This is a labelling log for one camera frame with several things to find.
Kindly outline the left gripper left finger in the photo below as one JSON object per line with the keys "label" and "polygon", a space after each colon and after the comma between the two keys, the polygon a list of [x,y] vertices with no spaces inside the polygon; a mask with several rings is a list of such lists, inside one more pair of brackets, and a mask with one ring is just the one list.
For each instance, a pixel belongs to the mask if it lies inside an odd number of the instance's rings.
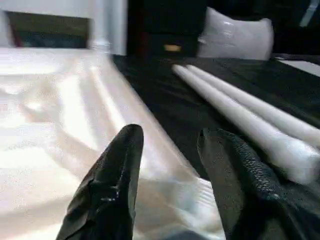
{"label": "left gripper left finger", "polygon": [[131,240],[144,146],[140,125],[124,126],[76,190],[58,240]]}

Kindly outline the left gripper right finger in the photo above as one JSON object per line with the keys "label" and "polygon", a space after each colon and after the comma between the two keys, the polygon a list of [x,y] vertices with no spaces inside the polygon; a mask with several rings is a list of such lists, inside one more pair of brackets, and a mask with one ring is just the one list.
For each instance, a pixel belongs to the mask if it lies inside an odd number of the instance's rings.
{"label": "left gripper right finger", "polygon": [[197,151],[228,240],[319,239],[319,182],[284,178],[263,154],[220,128],[202,129]]}

